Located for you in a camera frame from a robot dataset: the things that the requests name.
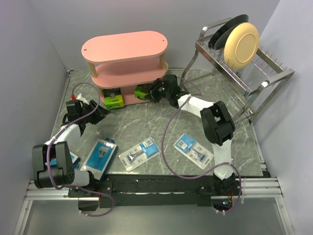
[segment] barcode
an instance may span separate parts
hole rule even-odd
[[[178,145],[179,145],[180,147],[182,147],[183,144],[184,144],[184,141],[179,141],[179,142],[178,142]]]
[[[151,144],[152,144],[151,139],[148,139],[148,140],[147,140],[147,145],[150,146]]]

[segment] gray marble surface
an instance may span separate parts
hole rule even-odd
[[[174,73],[180,76],[182,71],[171,70],[168,71],[168,73]],[[205,73],[207,72],[189,71],[187,78],[197,77]],[[223,87],[223,83],[219,82],[219,79],[221,79],[219,76],[209,76],[199,79],[194,83],[199,86],[203,92],[201,99],[214,102],[221,100],[227,105],[230,113],[234,115],[236,111],[239,110],[239,107],[236,106],[234,100],[229,96],[225,87]],[[86,81],[92,82],[90,73],[87,70],[75,70],[70,73],[70,82],[54,133],[60,129],[62,118],[66,113],[65,102],[70,100],[73,87],[77,83]],[[190,93],[196,91],[190,84],[186,84],[186,87]],[[77,87],[75,94],[79,93],[82,93],[87,100],[94,99],[97,101],[97,93],[88,85]],[[84,134],[76,141],[71,151],[82,159],[82,165],[95,141],[108,137],[114,139],[119,147],[118,153],[113,159],[108,171],[109,174],[170,174],[170,171],[167,169],[160,155],[155,156],[131,172],[125,170],[118,155],[148,137],[152,137],[160,147],[164,128],[175,111],[176,109],[171,107],[166,100],[162,100],[157,104],[143,103],[112,110],[112,112],[97,125],[88,124]],[[173,147],[174,142],[183,133],[192,136],[201,145],[213,152],[211,143],[204,135],[201,119],[193,114],[182,111],[173,119],[167,131],[164,143],[166,159],[172,169],[179,174],[200,174],[205,170],[201,170]],[[263,175],[248,120],[236,124],[231,153],[235,166],[243,176]],[[207,169],[213,165],[214,160],[211,161]]]

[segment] gray wall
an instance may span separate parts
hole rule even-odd
[[[248,14],[260,33],[279,0],[30,0],[67,69],[87,68],[81,47],[88,39],[154,30],[169,42],[171,68],[187,66],[206,24]],[[207,70],[204,59],[194,68]]]
[[[266,26],[262,44],[296,74],[255,125],[297,235],[312,234],[313,229],[312,205],[308,204],[313,194],[312,12],[311,0],[281,0]]]
[[[0,233],[8,235],[32,177],[32,147],[49,138],[67,72],[27,1],[1,2],[0,33]]]

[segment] black plate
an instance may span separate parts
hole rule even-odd
[[[228,36],[230,35],[230,33],[232,32],[232,30],[235,28],[235,26],[241,24],[241,23],[245,23],[248,22],[249,20],[249,16],[248,15],[239,15],[234,17],[233,19],[229,20],[228,22],[226,22],[226,24],[224,24],[219,30],[216,31],[216,33],[212,36],[211,40],[208,43],[208,46],[210,49],[221,49],[225,46],[225,43],[227,41]],[[223,37],[223,42],[224,44],[222,44],[222,42],[219,43],[219,48],[215,47],[216,42],[218,41],[218,39],[223,35],[227,33],[228,35],[225,35],[225,37]]]

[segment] dish rack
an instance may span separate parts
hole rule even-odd
[[[224,49],[215,50],[210,49],[208,46],[208,42],[213,34],[206,37],[204,37],[204,35],[207,30],[222,25],[231,19],[232,18],[227,18],[215,22],[202,29],[199,39],[196,41],[196,52],[194,57],[185,68],[182,78],[185,78],[199,53],[201,53],[214,68],[211,73],[190,79],[190,81],[204,78],[209,75],[222,75],[221,79],[218,79],[219,82],[223,83],[225,91],[240,108],[239,112],[233,116],[233,120],[237,122],[248,118],[250,121],[253,121],[291,78],[294,71],[290,68],[282,68],[282,63],[279,64],[277,59],[272,59],[273,55],[270,55],[268,51],[264,52],[263,47],[257,50],[256,56],[246,67],[240,70],[230,69],[227,66],[229,63],[224,61]],[[188,91],[184,85],[184,81],[181,81],[180,87]],[[257,108],[252,107],[252,103],[265,89],[267,89],[268,92],[265,94],[265,97],[262,97],[263,100],[261,99],[261,101],[258,102],[259,106]]]

